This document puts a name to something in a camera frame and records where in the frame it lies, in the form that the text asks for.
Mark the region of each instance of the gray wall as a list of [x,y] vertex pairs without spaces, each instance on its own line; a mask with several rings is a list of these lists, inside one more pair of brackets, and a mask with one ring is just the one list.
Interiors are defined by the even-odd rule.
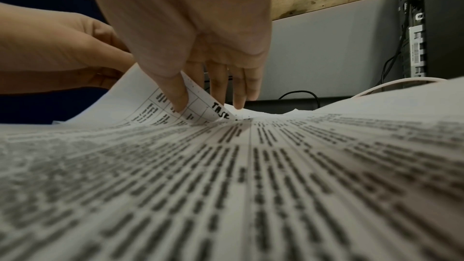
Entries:
[[[260,100],[294,90],[319,97],[367,90],[393,56],[399,31],[397,0],[362,0],[274,21]],[[401,70],[395,66],[389,80],[398,78]]]

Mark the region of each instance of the white wall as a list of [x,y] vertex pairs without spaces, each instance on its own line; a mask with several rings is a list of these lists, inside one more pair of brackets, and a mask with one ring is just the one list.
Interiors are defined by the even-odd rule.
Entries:
[[[260,100],[293,90],[351,96],[373,87],[399,30],[397,0],[362,0],[274,21]],[[389,80],[400,77],[397,63]]]

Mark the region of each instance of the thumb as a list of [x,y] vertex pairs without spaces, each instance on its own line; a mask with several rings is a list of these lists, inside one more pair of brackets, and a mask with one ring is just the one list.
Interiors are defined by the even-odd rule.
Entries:
[[89,67],[110,68],[125,73],[135,63],[131,53],[90,35],[80,33],[79,39],[81,42],[78,45],[76,58]]
[[142,70],[158,84],[161,91],[166,95],[166,98],[173,104],[176,112],[181,112],[185,109],[189,102],[189,94],[187,93],[181,73],[178,72],[174,76],[164,77],[154,74],[145,68],[142,68]]

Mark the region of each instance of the white cable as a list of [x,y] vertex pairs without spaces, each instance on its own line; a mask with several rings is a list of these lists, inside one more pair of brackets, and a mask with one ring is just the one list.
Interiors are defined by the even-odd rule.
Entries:
[[447,80],[440,79],[440,78],[429,78],[429,77],[399,79],[399,80],[396,80],[396,81],[391,81],[391,82],[388,82],[388,83],[384,83],[382,85],[375,86],[375,87],[370,88],[369,90],[366,90],[364,92],[361,92],[358,95],[353,96],[351,98],[353,99],[353,98],[361,97],[361,96],[364,96],[364,95],[366,95],[366,94],[368,94],[368,93],[370,93],[372,91],[382,89],[383,87],[391,86],[391,85],[395,85],[395,84],[401,84],[401,83],[407,83],[407,82],[443,82],[443,81],[447,81]]

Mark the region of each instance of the dark background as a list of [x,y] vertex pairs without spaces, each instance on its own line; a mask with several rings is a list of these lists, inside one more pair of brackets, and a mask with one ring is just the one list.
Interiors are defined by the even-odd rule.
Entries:
[[[0,2],[80,13],[106,22],[94,0],[0,0]],[[82,88],[52,93],[0,95],[0,123],[50,124],[53,120],[65,121],[81,113],[106,92],[105,89]]]

